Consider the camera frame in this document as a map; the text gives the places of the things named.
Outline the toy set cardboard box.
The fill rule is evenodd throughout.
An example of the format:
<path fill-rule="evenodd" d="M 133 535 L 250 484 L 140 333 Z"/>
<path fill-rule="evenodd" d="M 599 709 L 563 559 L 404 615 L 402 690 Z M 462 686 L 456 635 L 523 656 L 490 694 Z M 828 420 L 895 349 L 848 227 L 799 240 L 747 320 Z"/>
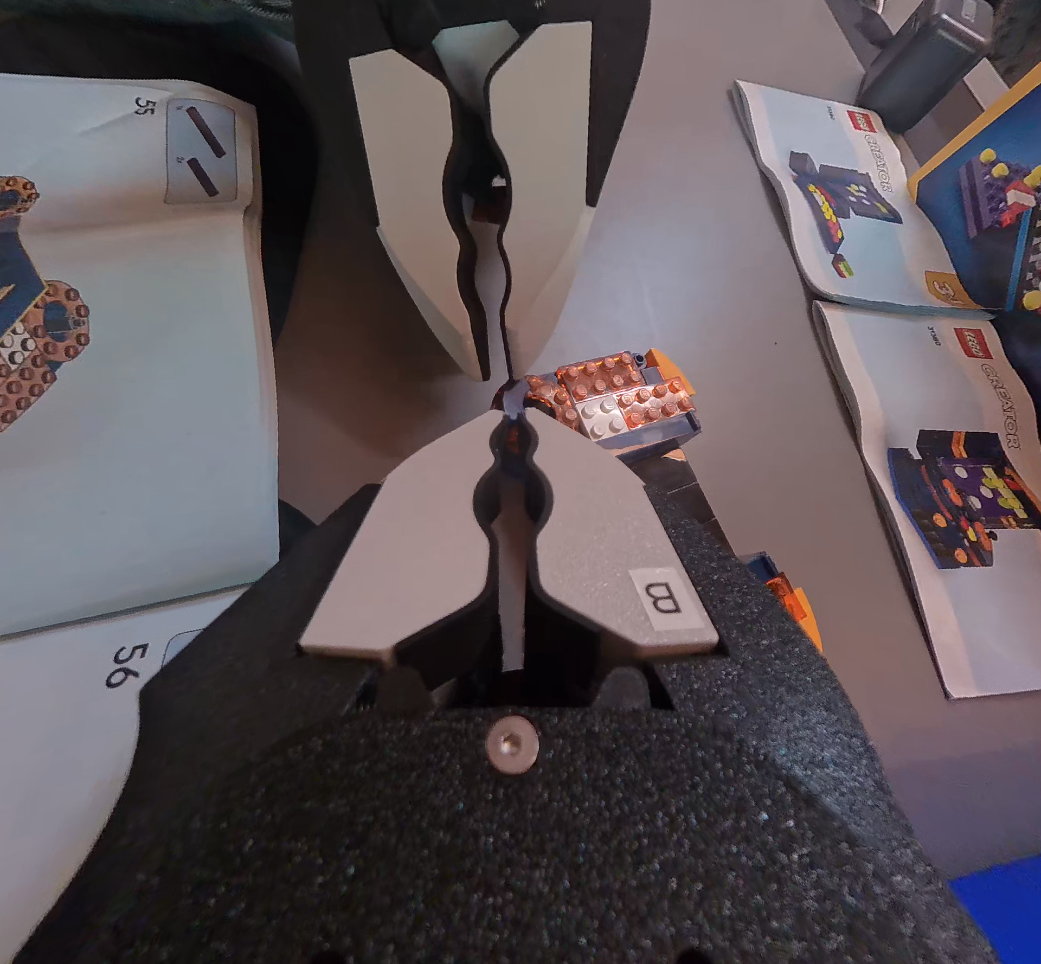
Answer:
<path fill-rule="evenodd" d="M 1040 67 L 916 172 L 909 189 L 971 303 L 1039 320 Z"/>

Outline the blue plastic bin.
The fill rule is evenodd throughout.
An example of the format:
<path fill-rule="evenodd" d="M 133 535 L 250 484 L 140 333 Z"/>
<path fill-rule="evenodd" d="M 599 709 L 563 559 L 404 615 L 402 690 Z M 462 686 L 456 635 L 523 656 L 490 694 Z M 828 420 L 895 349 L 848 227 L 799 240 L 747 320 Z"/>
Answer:
<path fill-rule="evenodd" d="M 950 887 L 1004 963 L 1040 962 L 1040 856 L 954 879 Z"/>

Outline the open instruction booklet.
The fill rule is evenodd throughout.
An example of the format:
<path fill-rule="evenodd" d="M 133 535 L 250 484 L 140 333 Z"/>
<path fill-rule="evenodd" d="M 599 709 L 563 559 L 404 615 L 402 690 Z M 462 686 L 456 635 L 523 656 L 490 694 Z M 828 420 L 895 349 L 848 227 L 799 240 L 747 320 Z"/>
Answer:
<path fill-rule="evenodd" d="M 2 962 L 92 849 L 139 689 L 276 561 L 251 106 L 2 75 Z"/>

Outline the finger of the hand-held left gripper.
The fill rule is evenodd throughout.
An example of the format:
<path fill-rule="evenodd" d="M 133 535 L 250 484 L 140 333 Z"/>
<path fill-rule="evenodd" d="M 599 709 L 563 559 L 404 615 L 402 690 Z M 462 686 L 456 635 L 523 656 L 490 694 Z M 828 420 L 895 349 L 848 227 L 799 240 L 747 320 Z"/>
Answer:
<path fill-rule="evenodd" d="M 591 74 L 592 23 L 579 21 L 539 26 L 488 78 L 488 124 L 509 191 L 499 245 L 508 273 L 501 322 L 511 377 L 524 377 L 552 336 L 592 226 Z"/>
<path fill-rule="evenodd" d="M 457 102 L 442 73 L 393 49 L 349 64 L 380 240 L 445 351 L 464 374 L 486 381 L 475 242 L 449 178 L 459 154 Z"/>

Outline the black round disc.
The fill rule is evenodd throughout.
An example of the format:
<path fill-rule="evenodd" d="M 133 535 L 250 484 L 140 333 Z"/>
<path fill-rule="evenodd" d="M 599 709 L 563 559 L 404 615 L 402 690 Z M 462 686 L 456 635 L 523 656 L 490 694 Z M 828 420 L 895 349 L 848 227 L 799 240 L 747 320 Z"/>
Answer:
<path fill-rule="evenodd" d="M 290 310 L 316 193 L 319 145 L 309 112 L 279 76 L 263 76 L 251 103 L 257 117 L 266 313 L 276 344 Z"/>

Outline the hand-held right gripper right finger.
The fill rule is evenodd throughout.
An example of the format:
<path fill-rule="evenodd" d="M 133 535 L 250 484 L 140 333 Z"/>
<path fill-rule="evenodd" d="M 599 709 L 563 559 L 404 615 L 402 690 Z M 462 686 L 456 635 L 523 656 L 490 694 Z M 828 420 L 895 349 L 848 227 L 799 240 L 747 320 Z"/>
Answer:
<path fill-rule="evenodd" d="M 538 597 L 594 641 L 595 665 L 705 654 L 719 635 L 648 496 L 598 443 L 525 412 Z"/>

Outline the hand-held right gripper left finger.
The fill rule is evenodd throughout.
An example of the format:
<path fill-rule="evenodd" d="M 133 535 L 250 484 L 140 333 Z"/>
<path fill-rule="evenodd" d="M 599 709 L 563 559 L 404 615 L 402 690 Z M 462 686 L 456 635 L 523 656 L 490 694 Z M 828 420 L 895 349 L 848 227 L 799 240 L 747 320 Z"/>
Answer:
<path fill-rule="evenodd" d="M 299 645 L 383 665 L 473 665 L 498 631 L 500 475 L 509 423 L 488 411 L 382 483 Z"/>

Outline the dark grey power bank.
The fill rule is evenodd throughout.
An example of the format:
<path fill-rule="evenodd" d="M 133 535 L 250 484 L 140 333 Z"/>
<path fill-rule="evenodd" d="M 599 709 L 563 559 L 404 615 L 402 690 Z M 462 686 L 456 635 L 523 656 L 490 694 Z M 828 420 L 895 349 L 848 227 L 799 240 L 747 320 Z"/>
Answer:
<path fill-rule="evenodd" d="M 986 0 L 922 0 L 868 67 L 857 104 L 908 131 L 985 57 L 993 20 Z"/>

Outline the blue and orange brick model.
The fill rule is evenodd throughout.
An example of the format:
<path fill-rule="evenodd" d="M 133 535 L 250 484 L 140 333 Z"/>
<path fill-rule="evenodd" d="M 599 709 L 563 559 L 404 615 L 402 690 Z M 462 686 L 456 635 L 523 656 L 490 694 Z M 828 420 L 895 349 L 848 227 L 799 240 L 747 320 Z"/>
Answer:
<path fill-rule="evenodd" d="M 701 432 L 695 395 L 680 367 L 662 350 L 649 348 L 510 380 L 492 406 L 541 410 L 598 443 L 734 554 L 682 449 Z"/>

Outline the closed booklet, purple arcade picture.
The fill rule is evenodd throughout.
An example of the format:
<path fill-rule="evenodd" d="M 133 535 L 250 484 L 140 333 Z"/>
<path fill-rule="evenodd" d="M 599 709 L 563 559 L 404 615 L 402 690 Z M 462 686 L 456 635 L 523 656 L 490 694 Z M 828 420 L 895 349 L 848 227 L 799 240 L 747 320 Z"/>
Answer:
<path fill-rule="evenodd" d="M 816 302 L 948 697 L 1040 688 L 1034 401 L 987 320 Z"/>

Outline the closed booklet, yellow blocks picture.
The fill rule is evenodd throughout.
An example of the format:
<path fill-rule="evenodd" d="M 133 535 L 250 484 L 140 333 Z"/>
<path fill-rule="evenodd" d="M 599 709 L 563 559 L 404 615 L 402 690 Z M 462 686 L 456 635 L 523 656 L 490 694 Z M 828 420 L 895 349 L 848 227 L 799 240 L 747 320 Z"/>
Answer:
<path fill-rule="evenodd" d="M 913 200 L 877 112 L 747 81 L 733 92 L 811 291 L 852 306 L 990 318 Z"/>

